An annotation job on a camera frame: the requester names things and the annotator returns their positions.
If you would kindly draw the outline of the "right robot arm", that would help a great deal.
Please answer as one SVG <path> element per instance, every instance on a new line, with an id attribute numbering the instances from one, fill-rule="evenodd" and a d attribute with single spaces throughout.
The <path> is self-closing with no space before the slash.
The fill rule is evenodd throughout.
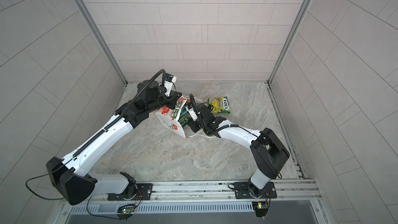
<path id="1" fill-rule="evenodd" d="M 247 191 L 254 198 L 270 195 L 266 185 L 281 177 L 281 170 L 290 158 L 290 153 L 276 134 L 269 128 L 252 130 L 232 123 L 225 117 L 214 116 L 210 107 L 204 103 L 188 105 L 192 117 L 189 126 L 193 132 L 202 129 L 205 135 L 233 141 L 249 149 L 257 165 L 256 171 L 248 181 Z"/>

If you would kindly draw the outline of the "white floral paper bag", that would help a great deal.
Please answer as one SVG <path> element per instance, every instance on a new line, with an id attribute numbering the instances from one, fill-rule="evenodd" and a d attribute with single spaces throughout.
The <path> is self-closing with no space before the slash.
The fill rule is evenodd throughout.
<path id="1" fill-rule="evenodd" d="M 185 127 L 182 127 L 178 119 L 182 110 L 188 111 L 188 106 L 190 106 L 190 100 L 187 95 L 183 95 L 177 101 L 176 108 L 171 110 L 167 107 L 163 107 L 158 110 L 155 115 L 158 117 L 162 125 L 168 130 L 174 132 L 175 134 L 181 136 L 182 138 L 188 139 L 193 138 L 195 136 L 202 136 L 209 139 L 214 139 L 216 136 L 207 136 L 202 129 L 198 132 L 194 133 L 188 124 Z"/>

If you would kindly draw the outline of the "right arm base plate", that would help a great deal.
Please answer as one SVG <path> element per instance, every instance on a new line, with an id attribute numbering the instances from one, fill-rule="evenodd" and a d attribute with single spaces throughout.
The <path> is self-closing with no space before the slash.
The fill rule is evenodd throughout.
<path id="1" fill-rule="evenodd" d="M 272 181 L 269 181 L 262 189 L 257 188 L 251 181 L 229 183 L 228 187 L 235 192 L 236 199 L 277 198 L 276 188 Z"/>

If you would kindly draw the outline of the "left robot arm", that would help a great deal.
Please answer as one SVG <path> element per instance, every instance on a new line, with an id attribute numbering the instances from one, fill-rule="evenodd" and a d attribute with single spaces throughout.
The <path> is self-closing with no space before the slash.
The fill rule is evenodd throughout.
<path id="1" fill-rule="evenodd" d="M 137 88 L 137 95 L 118 108 L 96 134 L 62 159 L 53 157 L 47 162 L 51 184 L 70 205 L 80 204 L 94 195 L 114 195 L 118 200 L 136 197 L 136 180 L 129 174 L 90 176 L 89 172 L 99 158 L 150 113 L 163 107 L 173 110 L 182 95 L 157 81 L 146 80 Z"/>

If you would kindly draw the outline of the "green yellow Fox's candy bag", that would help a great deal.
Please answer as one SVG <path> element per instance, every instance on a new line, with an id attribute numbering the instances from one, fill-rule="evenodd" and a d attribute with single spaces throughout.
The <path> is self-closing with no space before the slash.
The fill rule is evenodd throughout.
<path id="1" fill-rule="evenodd" d="M 211 106 L 212 114 L 218 114 L 218 113 L 229 114 L 231 112 L 229 107 L 229 101 L 226 96 L 208 98 L 208 104 Z"/>

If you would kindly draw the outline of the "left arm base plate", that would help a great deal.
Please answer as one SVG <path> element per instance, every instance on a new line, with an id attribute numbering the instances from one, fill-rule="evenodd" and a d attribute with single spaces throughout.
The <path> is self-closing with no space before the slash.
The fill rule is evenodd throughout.
<path id="1" fill-rule="evenodd" d="M 108 201 L 148 201 L 151 198 L 153 184 L 136 183 L 121 194 L 108 194 Z"/>

